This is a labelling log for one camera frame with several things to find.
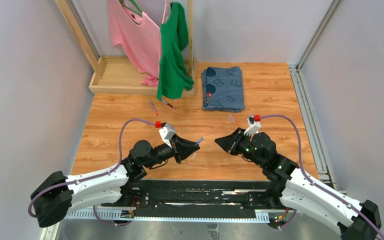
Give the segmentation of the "clear pen cap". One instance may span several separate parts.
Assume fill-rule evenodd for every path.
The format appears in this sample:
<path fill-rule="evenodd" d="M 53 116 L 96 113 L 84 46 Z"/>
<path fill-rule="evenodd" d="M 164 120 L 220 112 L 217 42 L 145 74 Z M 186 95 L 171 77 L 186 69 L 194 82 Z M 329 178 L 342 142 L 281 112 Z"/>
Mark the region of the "clear pen cap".
<path fill-rule="evenodd" d="M 230 114 L 227 118 L 227 122 L 229 124 L 233 124 L 235 122 L 236 117 L 233 114 Z"/>

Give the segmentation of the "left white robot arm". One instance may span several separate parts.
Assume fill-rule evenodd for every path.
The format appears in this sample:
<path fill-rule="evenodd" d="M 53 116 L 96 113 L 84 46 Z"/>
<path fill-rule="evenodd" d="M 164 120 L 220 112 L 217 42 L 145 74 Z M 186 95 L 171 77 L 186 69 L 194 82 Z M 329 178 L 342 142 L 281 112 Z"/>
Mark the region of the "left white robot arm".
<path fill-rule="evenodd" d="M 171 158 L 180 164 L 199 149 L 197 142 L 177 135 L 155 147 L 139 140 L 120 164 L 83 175 L 53 172 L 31 194 L 28 213 L 39 227 L 47 228 L 74 211 L 115 203 L 126 195 L 128 185 L 147 175 L 146 169 L 161 167 Z"/>

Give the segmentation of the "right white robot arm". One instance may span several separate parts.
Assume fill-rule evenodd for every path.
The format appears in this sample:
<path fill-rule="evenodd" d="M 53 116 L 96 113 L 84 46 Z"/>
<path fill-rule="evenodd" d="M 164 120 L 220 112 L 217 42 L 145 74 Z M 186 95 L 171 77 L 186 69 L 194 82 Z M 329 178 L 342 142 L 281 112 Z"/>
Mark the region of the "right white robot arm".
<path fill-rule="evenodd" d="M 377 240 L 382 226 L 379 207 L 371 200 L 361 202 L 344 195 L 310 176 L 295 161 L 277 152 L 276 143 L 260 132 L 245 135 L 237 128 L 215 139 L 226 153 L 242 156 L 262 168 L 271 181 L 266 190 L 270 203 L 301 212 L 329 227 L 342 240 Z"/>

